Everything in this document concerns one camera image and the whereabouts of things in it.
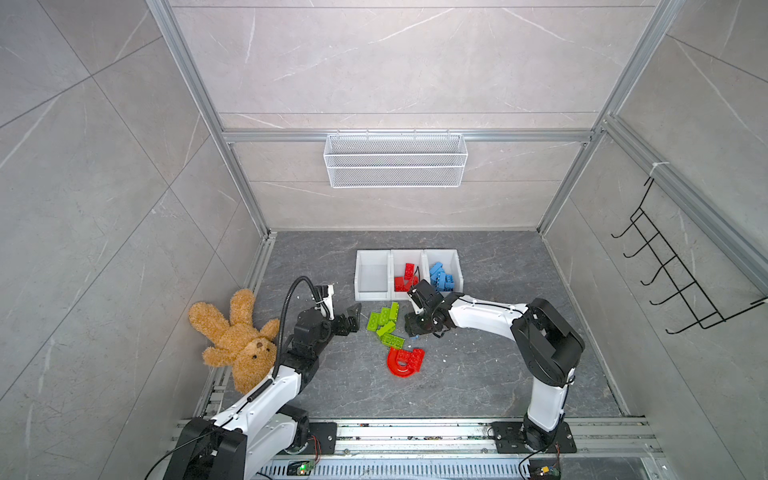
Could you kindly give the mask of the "blue lego brick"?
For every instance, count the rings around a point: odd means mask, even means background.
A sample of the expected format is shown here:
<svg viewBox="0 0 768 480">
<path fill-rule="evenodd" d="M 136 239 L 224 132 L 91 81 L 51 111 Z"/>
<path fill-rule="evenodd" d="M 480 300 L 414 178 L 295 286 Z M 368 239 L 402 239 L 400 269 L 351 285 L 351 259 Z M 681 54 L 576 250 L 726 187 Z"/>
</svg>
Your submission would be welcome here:
<svg viewBox="0 0 768 480">
<path fill-rule="evenodd" d="M 430 280 L 433 284 L 437 284 L 441 278 L 446 276 L 446 271 L 442 262 L 434 263 L 429 270 Z"/>
<path fill-rule="evenodd" d="M 441 273 L 436 277 L 436 286 L 440 292 L 451 292 L 455 288 L 452 275 Z"/>
</svg>

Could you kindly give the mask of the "green lego brick top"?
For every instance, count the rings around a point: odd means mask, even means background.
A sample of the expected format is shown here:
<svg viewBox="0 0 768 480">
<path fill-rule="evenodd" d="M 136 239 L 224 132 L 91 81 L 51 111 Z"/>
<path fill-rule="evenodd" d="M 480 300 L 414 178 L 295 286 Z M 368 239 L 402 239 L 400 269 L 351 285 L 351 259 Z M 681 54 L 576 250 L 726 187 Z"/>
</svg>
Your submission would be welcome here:
<svg viewBox="0 0 768 480">
<path fill-rule="evenodd" d="M 398 317 L 399 317 L 399 304 L 397 302 L 393 302 L 390 307 L 389 320 L 393 322 L 397 322 Z"/>
</svg>

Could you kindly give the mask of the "small red lego brick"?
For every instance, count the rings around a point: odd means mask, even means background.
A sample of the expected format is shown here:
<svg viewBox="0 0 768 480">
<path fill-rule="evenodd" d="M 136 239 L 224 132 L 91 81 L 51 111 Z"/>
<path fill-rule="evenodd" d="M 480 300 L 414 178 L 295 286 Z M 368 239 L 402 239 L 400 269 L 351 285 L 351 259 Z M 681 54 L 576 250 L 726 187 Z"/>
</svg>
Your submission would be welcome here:
<svg viewBox="0 0 768 480">
<path fill-rule="evenodd" d="M 394 278 L 394 291 L 395 292 L 408 292 L 413 286 L 420 281 L 418 276 L 411 277 L 395 277 Z"/>
</svg>

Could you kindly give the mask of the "red arch lego piece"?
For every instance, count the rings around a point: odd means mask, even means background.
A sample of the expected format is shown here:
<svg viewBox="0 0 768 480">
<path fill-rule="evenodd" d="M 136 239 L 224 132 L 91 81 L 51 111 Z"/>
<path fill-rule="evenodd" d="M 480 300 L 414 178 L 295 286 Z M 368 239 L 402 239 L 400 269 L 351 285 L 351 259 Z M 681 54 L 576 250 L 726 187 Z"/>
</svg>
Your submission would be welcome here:
<svg viewBox="0 0 768 480">
<path fill-rule="evenodd" d="M 421 368 L 419 371 L 412 371 L 412 370 L 409 370 L 404 364 L 402 364 L 401 358 L 400 358 L 401 350 L 390 348 L 389 354 L 387 357 L 387 366 L 393 375 L 400 378 L 407 378 L 419 372 Z"/>
</svg>

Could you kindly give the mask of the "long red lego brick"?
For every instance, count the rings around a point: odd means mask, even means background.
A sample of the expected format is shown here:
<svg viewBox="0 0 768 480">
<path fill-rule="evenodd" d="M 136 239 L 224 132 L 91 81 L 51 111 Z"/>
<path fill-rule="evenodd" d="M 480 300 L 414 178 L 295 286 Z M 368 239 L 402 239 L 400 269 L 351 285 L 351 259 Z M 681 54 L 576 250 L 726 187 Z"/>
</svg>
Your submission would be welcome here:
<svg viewBox="0 0 768 480">
<path fill-rule="evenodd" d="M 416 265 L 414 263 L 406 263 L 404 268 L 403 280 L 405 283 L 410 283 L 416 277 Z"/>
</svg>

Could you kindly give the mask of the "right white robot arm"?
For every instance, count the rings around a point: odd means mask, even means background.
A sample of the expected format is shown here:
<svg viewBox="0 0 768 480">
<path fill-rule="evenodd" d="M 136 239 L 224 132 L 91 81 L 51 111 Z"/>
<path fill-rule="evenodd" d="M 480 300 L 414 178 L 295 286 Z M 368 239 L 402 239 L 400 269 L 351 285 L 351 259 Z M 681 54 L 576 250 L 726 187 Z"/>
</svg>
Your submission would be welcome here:
<svg viewBox="0 0 768 480">
<path fill-rule="evenodd" d="M 568 321 L 542 298 L 527 304 L 505 304 L 460 292 L 444 295 L 425 280 L 411 287 L 408 296 L 414 307 L 405 317 L 410 336 L 442 337 L 450 329 L 472 328 L 516 343 L 534 377 L 522 438 L 531 451 L 549 447 L 563 422 L 567 394 L 585 348 L 584 340 Z"/>
</svg>

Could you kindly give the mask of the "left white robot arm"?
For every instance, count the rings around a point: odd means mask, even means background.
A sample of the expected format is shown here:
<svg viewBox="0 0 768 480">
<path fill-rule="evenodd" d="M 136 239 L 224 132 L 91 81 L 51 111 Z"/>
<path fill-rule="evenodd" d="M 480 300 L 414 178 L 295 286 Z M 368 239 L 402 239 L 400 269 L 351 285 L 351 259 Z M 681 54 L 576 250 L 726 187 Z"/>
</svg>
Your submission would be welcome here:
<svg viewBox="0 0 768 480">
<path fill-rule="evenodd" d="M 328 343 L 359 330 L 362 306 L 336 313 L 332 286 L 316 286 L 306 276 L 296 281 L 308 285 L 313 304 L 299 313 L 290 336 L 281 318 L 254 326 L 255 295 L 249 289 L 233 295 L 227 315 L 210 303 L 190 307 L 191 326 L 212 343 L 204 363 L 231 367 L 243 396 L 221 413 L 185 425 L 162 459 L 165 478 L 251 479 L 278 453 L 317 446 L 307 412 L 291 402 L 318 371 Z"/>
</svg>

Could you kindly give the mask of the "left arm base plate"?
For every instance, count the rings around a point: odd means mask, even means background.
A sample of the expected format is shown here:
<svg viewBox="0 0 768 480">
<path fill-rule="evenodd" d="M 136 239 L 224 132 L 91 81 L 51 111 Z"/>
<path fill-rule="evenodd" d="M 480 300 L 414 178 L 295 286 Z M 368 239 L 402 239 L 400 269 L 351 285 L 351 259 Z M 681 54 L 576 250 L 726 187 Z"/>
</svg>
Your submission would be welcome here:
<svg viewBox="0 0 768 480">
<path fill-rule="evenodd" d="M 336 422 L 309 422 L 298 427 L 293 443 L 283 450 L 288 455 L 334 455 L 338 424 Z"/>
</svg>

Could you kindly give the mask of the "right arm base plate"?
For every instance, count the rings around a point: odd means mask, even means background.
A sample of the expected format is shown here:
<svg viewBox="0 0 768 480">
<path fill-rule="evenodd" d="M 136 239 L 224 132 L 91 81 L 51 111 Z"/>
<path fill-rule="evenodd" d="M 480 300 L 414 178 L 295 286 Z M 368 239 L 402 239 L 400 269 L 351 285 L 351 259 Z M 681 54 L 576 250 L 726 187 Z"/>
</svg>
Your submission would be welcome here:
<svg viewBox="0 0 768 480">
<path fill-rule="evenodd" d="M 492 422 L 490 437 L 499 454 L 577 452 L 573 434 L 566 422 L 561 422 L 551 432 L 544 432 L 527 421 Z"/>
</svg>

